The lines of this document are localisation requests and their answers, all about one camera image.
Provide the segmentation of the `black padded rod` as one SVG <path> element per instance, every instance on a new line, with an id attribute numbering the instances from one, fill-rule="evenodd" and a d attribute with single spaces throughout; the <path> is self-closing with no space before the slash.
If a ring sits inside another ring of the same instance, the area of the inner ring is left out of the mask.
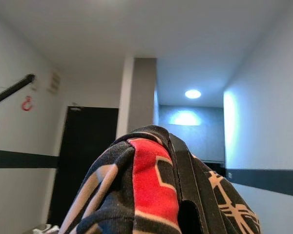
<path id="1" fill-rule="evenodd" d="M 33 83 L 36 79 L 34 74 L 28 74 L 23 79 L 15 83 L 14 85 L 8 87 L 7 89 L 3 90 L 0 93 L 0 102 L 8 98 L 9 96 L 13 95 L 20 89 L 24 88 L 25 86 Z"/>

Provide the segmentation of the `red black printed garment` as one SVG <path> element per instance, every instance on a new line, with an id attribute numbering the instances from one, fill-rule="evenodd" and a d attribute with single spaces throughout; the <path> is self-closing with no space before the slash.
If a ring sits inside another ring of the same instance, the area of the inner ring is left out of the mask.
<path id="1" fill-rule="evenodd" d="M 149 125 L 115 140 L 92 163 L 58 234 L 182 234 L 170 134 Z M 232 184 L 191 155 L 208 234 L 261 234 Z"/>

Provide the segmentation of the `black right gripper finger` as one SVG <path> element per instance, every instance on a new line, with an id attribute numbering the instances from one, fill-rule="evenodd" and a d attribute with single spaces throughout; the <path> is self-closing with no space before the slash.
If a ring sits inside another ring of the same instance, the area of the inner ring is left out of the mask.
<path id="1" fill-rule="evenodd" d="M 205 214 L 194 174 L 192 155 L 186 144 L 170 134 L 174 152 L 176 178 L 178 184 L 179 213 L 178 224 L 182 234 L 208 234 Z"/>

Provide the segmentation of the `white wall notice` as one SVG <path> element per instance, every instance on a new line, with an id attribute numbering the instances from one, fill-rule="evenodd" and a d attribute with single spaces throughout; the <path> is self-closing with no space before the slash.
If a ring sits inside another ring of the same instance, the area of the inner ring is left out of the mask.
<path id="1" fill-rule="evenodd" d="M 56 72 L 53 72 L 49 85 L 47 87 L 47 91 L 49 91 L 52 94 L 57 94 L 60 88 L 60 83 L 61 77 Z"/>

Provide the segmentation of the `black door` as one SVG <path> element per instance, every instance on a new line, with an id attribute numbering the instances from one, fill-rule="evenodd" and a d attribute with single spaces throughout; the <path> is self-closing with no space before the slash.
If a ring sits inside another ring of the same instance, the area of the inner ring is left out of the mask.
<path id="1" fill-rule="evenodd" d="M 117 108 L 69 106 L 48 223 L 61 225 L 91 164 L 115 140 Z"/>

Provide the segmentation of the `round ceiling light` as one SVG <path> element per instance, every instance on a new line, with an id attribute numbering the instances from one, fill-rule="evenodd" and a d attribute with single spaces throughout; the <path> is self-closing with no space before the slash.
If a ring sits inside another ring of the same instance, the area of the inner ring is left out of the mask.
<path id="1" fill-rule="evenodd" d="M 187 90 L 185 96 L 189 99 L 197 99 L 201 97 L 201 92 L 196 89 Z"/>

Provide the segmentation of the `red wall hook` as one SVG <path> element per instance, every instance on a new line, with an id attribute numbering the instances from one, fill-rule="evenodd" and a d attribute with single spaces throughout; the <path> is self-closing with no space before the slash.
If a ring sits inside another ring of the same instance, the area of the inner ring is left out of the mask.
<path id="1" fill-rule="evenodd" d="M 24 111 L 30 111 L 33 108 L 32 97 L 26 96 L 25 101 L 21 104 L 21 109 Z"/>

